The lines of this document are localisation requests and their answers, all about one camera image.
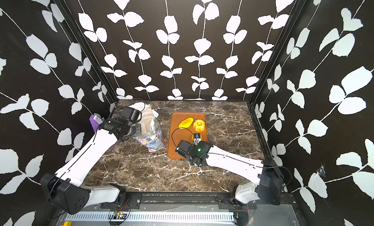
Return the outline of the ring shaped bundt bread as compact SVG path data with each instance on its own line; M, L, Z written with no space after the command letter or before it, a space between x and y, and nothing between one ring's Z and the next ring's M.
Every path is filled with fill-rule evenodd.
M201 120L201 119L197 119L194 123L193 123L193 128L195 131L197 132L202 132L206 129L206 123L204 120Z

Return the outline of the oval yellow bread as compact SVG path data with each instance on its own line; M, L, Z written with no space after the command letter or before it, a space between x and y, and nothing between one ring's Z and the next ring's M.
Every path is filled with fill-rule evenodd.
M187 118L187 119L183 120L178 125L178 128L179 129L188 129L193 123L194 123L194 119L193 118Z

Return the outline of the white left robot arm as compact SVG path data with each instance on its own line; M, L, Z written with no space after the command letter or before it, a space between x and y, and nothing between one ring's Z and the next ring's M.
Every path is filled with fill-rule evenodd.
M126 189L119 185L87 187L84 179L92 167L117 141L141 135L137 119L108 118L99 125L91 140L63 167L54 174L45 174L41 187L46 203L69 214L96 204L126 201Z

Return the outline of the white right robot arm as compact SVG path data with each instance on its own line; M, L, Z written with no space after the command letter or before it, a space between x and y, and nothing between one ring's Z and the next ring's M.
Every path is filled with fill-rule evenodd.
M238 185L234 192L233 198L237 202L247 204L262 200L276 206L281 202L284 175L281 166L272 159L245 158L204 141L191 144L181 140L175 151L195 166L216 167L247 179L249 182Z

